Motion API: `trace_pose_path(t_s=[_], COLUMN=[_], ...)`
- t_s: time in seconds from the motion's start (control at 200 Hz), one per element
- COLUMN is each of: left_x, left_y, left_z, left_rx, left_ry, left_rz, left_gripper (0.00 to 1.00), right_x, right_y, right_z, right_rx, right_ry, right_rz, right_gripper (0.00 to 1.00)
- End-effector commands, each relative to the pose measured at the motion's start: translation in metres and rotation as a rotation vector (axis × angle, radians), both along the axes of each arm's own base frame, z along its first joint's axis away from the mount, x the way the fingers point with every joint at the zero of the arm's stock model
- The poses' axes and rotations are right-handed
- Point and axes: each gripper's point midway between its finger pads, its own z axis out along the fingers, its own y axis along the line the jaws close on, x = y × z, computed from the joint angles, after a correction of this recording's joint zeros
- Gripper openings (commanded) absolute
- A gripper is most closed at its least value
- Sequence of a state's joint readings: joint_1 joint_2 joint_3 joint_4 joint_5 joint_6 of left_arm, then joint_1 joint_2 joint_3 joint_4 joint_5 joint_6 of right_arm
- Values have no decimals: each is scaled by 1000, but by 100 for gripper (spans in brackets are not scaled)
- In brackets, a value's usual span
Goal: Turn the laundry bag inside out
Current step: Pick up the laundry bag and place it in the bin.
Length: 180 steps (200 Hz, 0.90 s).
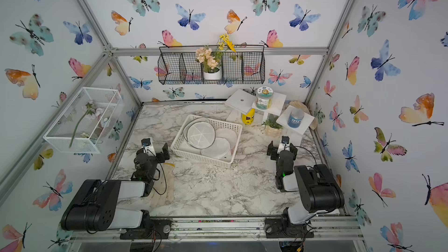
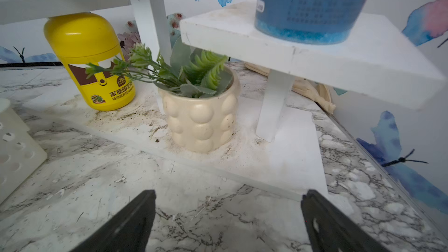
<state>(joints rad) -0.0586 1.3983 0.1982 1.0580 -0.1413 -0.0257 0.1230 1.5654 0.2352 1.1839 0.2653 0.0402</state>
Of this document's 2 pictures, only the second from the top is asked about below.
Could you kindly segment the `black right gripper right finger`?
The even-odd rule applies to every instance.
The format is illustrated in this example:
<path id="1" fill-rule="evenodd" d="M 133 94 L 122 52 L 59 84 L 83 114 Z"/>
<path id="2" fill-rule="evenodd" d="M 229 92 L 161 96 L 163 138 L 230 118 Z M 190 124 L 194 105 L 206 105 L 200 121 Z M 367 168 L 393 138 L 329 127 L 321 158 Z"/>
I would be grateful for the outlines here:
<path id="1" fill-rule="evenodd" d="M 316 190 L 303 196 L 301 209 L 314 252 L 388 251 Z"/>

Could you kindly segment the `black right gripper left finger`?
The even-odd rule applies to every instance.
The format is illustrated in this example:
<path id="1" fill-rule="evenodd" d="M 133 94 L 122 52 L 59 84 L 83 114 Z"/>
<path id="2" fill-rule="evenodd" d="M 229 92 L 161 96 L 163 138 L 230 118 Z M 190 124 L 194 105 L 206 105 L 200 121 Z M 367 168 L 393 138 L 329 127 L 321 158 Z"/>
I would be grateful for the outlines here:
<path id="1" fill-rule="evenodd" d="M 156 192 L 144 190 L 74 252 L 144 252 L 156 215 Z"/>

